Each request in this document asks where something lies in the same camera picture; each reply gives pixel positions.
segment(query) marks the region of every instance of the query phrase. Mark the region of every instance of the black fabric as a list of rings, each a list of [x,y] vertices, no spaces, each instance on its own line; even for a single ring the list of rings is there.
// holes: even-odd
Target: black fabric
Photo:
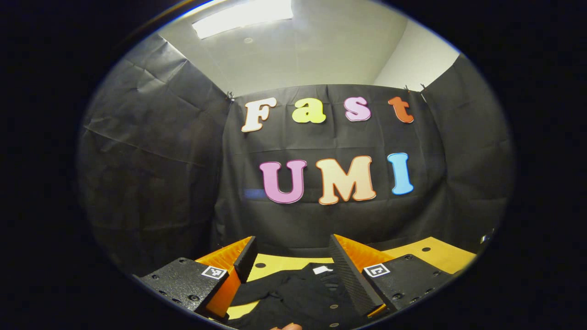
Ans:
[[[316,275],[312,270],[327,266],[333,271]],[[301,270],[279,271],[242,284],[232,306],[259,300],[251,312],[228,320],[241,330],[282,328],[296,323],[303,329],[352,329],[367,323],[354,309],[333,264],[310,263]]]
[[[97,241],[142,276],[209,250],[230,101],[158,35],[104,79],[83,120],[77,169]]]
[[[367,100],[372,116],[351,122],[343,102],[348,97]],[[413,123],[398,120],[387,101],[399,96],[408,102]],[[261,130],[243,133],[250,101],[275,97]],[[292,119],[294,103],[314,97],[324,104],[326,120],[321,124],[297,123]],[[289,87],[237,97],[230,108],[223,135],[220,194],[215,205],[213,248],[255,235],[259,252],[295,257],[327,257],[333,233],[364,244],[387,249],[429,236],[443,240],[452,230],[448,223],[448,199],[444,149],[434,118],[416,92],[380,86],[316,85]],[[407,153],[408,171],[414,190],[394,195],[393,168],[386,157]],[[324,206],[320,159],[336,159],[344,171],[356,156],[372,158],[370,174],[377,196],[368,201],[352,198]],[[278,204],[266,197],[248,197],[246,190],[263,190],[259,165],[282,164],[279,188],[290,191],[291,171],[287,161],[302,159],[304,194],[292,204]]]
[[[446,242],[477,252],[514,191],[512,135],[497,96],[474,65],[460,56],[422,91],[444,146],[447,168]]]

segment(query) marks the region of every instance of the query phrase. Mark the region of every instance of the yellow table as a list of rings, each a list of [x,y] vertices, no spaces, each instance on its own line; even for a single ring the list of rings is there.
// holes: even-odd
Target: yellow table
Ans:
[[[425,252],[422,251],[423,248],[430,248],[430,250],[426,249],[428,251]],[[450,244],[446,244],[434,237],[425,238],[412,244],[393,248],[391,250],[385,250],[384,252],[393,258],[401,257],[406,254],[413,254],[449,274],[454,274],[455,272],[462,270],[473,260],[473,258],[475,258],[475,254],[461,250]],[[310,262],[329,264],[334,261],[332,258],[291,258],[258,254],[255,259],[255,264],[260,262],[265,264],[265,267],[257,268],[253,266],[247,281],[253,281],[278,271],[300,270]],[[252,311],[257,303],[258,301],[254,301],[246,305],[232,306],[228,309],[228,315],[230,316],[230,319],[239,318]]]

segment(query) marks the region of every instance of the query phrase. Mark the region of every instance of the ceiling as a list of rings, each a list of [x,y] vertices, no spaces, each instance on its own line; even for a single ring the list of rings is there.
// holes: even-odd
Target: ceiling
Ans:
[[[402,14],[369,0],[292,0],[293,19],[200,40],[191,24],[221,5],[180,18],[158,33],[235,96],[300,85],[372,85],[407,23]]]

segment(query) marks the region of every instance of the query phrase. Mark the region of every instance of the pink letter u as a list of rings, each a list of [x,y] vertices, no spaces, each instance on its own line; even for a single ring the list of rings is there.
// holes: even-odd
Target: pink letter u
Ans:
[[[263,172],[263,185],[265,186],[267,197],[281,204],[290,204],[299,201],[303,195],[303,168],[306,165],[305,160],[288,161],[287,167],[292,170],[292,191],[289,193],[283,193],[279,190],[277,171],[281,168],[281,164],[277,161],[268,161],[259,165],[259,168]]]

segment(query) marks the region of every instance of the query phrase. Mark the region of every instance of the white wall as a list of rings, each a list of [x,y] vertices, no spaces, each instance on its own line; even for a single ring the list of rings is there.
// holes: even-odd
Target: white wall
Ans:
[[[459,51],[420,24],[408,20],[406,30],[374,85],[421,91],[457,59]]]

